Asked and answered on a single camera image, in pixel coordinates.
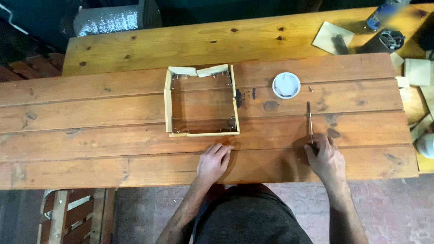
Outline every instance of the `silver insulation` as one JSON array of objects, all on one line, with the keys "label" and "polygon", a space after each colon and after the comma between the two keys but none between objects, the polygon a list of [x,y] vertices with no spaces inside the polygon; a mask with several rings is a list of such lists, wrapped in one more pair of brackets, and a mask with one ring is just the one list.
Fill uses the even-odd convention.
[{"label": "silver insulation", "polygon": [[138,5],[80,9],[74,19],[77,36],[137,30]]}]

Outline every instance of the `hand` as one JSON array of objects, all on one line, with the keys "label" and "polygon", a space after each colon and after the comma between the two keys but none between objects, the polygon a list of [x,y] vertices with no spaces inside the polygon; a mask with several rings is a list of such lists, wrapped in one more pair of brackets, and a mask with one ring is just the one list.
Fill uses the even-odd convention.
[{"label": "hand", "polygon": [[313,172],[329,190],[339,190],[346,186],[345,159],[333,138],[324,134],[314,134],[313,141],[319,148],[318,155],[315,155],[310,145],[304,145]]},{"label": "hand", "polygon": [[205,150],[197,166],[196,179],[208,186],[214,184],[227,169],[231,149],[234,147],[218,143]]}]

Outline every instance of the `screwdriver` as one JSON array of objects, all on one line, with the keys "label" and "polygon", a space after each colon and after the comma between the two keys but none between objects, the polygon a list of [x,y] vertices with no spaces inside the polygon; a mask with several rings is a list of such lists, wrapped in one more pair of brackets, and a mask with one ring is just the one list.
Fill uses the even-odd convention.
[{"label": "screwdriver", "polygon": [[313,149],[313,152],[318,156],[319,148],[316,142],[313,142],[313,129],[312,129],[312,114],[310,113],[310,102],[307,102],[307,110],[309,112],[309,126],[310,126],[310,143],[309,146]]}]

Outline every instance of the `white bowl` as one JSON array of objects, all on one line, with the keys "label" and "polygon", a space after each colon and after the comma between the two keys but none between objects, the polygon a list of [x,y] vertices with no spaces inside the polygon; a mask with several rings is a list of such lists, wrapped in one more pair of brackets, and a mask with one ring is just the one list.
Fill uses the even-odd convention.
[{"label": "white bowl", "polygon": [[295,97],[300,91],[300,80],[296,75],[289,72],[278,74],[273,81],[274,94],[282,99]]}]

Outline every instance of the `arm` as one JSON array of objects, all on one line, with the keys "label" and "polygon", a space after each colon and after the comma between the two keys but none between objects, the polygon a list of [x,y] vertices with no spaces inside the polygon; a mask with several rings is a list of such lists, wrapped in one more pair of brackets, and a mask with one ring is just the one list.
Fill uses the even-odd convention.
[{"label": "arm", "polygon": [[223,146],[219,143],[209,147],[201,155],[197,166],[197,176],[158,238],[157,244],[188,243],[192,232],[189,223],[196,217],[202,199],[212,184],[226,171],[230,150],[233,148],[233,146]]},{"label": "arm", "polygon": [[318,155],[309,145],[305,145],[305,150],[312,170],[321,179],[329,196],[330,243],[367,244],[347,184],[344,156],[332,138],[316,134],[314,141],[319,147]]}]

